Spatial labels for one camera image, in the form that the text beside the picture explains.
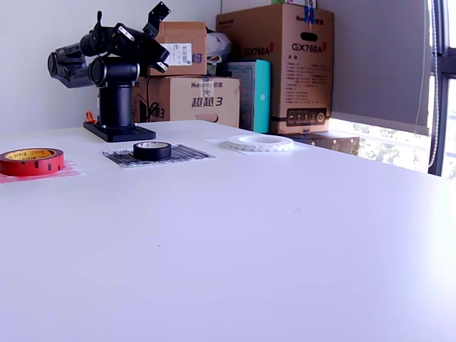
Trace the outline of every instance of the white tape roll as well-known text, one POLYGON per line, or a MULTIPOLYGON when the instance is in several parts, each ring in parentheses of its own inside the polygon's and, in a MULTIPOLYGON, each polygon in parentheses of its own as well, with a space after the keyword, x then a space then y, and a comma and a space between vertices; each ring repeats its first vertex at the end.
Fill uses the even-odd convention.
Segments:
POLYGON ((241 151, 281 152, 293 150, 294 141, 275 135, 237 135, 229 138, 227 145, 241 151))

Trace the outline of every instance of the brown cardboard box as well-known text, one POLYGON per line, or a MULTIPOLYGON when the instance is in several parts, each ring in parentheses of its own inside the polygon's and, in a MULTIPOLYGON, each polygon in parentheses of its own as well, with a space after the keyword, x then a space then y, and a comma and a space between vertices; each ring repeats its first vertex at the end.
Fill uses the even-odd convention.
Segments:
POLYGON ((206 23, 163 21, 156 40, 171 53, 165 73, 149 68, 149 76, 206 75, 206 23))
POLYGON ((333 87, 334 16, 315 10, 314 24, 304 8, 277 4, 217 16, 217 32, 232 40, 235 58, 271 62, 272 133, 328 130, 333 87))
POLYGON ((298 143, 326 148, 328 150, 358 155, 360 137, 340 132, 320 132, 310 134, 290 134, 284 135, 298 143))
POLYGON ((136 123, 197 119, 237 128, 239 80, 177 76, 140 78, 133 88, 132 112, 136 123))

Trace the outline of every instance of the red tape roll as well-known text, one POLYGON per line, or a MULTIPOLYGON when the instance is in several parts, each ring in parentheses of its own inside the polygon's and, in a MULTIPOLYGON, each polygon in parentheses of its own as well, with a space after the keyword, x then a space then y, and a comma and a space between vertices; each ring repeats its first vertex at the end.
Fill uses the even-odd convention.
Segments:
POLYGON ((53 148, 28 148, 0 155, 0 173, 7 176, 49 175, 64 167, 63 151, 53 148))

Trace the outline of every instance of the barcode sticker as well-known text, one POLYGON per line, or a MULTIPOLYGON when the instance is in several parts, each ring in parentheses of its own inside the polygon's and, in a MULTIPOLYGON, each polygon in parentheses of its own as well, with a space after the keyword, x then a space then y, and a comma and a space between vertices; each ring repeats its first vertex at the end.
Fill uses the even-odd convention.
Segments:
POLYGON ((192 44, 191 43, 173 43, 162 44, 170 55, 166 58, 165 63, 169 66, 191 66, 192 65, 192 44))

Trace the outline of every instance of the robotic arm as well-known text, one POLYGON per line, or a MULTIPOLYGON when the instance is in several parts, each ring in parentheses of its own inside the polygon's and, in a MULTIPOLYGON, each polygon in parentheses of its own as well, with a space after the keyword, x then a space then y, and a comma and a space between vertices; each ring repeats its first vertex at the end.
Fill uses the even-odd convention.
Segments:
POLYGON ((67 88, 97 86, 100 90, 97 123, 84 127, 108 142, 155 139, 155 132, 133 123, 131 113, 132 87, 141 69, 154 68, 162 73, 169 52, 155 37, 160 22, 170 13, 160 2, 150 13, 142 32, 124 24, 97 24, 79 43, 58 48, 48 57, 48 70, 67 88), (88 66, 86 56, 97 56, 88 66))
MULTIPOLYGON (((109 55, 116 55, 123 61, 137 64, 139 68, 154 68, 160 72, 167 70, 165 64, 169 52, 161 46, 155 37, 160 22, 170 13, 166 5, 160 2, 150 13, 143 32, 118 23, 115 27, 101 25, 101 11, 94 29, 86 34, 79 43, 59 48, 48 57, 48 70, 52 78, 58 79, 67 88, 80 88, 96 84, 101 86, 103 78, 99 69, 109 66, 109 55), (87 66, 86 56, 99 56, 87 66)), ((133 66, 134 74, 139 68, 133 66)))

